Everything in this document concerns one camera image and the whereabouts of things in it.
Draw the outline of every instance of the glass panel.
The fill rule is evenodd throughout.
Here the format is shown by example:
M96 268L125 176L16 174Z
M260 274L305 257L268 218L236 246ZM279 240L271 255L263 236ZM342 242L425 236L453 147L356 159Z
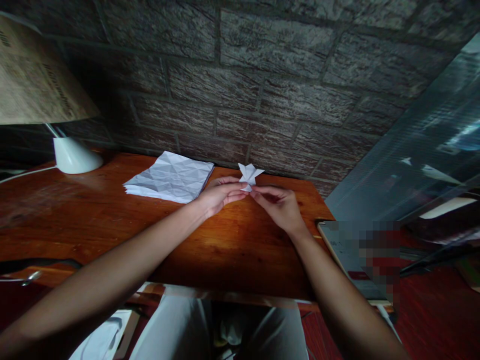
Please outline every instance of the glass panel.
M406 220L480 185L480 33L326 199L337 220Z

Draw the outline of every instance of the lamp base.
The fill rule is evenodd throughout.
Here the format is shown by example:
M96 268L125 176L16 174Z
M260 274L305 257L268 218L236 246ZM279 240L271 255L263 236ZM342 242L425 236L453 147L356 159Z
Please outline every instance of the lamp base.
M72 137L54 137L56 167L66 174L83 174L102 166L102 158Z

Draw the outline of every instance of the lamp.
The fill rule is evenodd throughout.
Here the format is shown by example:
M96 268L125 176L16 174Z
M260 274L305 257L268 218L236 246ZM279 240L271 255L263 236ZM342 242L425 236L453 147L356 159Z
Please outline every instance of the lamp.
M56 166L81 174L102 158L52 124L93 118L97 106L42 37L24 20L0 12L0 125L45 124L52 133Z

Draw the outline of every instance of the wooden desk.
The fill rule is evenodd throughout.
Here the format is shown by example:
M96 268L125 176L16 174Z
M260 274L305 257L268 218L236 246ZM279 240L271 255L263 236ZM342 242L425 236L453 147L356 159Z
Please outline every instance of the wooden desk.
M101 168L85 174L51 169L1 184L0 261L72 258L88 264L171 214L182 205L127 195L122 186L155 159L116 153ZM241 173L216 167L210 179L223 176L240 178ZM318 235L315 218L334 220L309 181L261 174L257 183L294 190L303 219L314 235ZM320 237L317 240L326 248ZM11 276L23 278L33 270ZM42 272L38 282L54 287L73 270L54 265ZM289 238L250 197L227 205L207 220L166 258L149 281L208 290L217 296L228 293L230 299L254 295L314 301ZM158 293L154 285L149 288Z

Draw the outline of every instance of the white pants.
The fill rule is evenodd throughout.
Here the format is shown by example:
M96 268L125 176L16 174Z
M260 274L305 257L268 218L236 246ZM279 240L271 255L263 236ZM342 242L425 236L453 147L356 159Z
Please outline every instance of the white pants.
M308 360L298 309L242 306L247 325L242 359ZM131 360L212 359L212 307L209 300L163 296L143 330Z

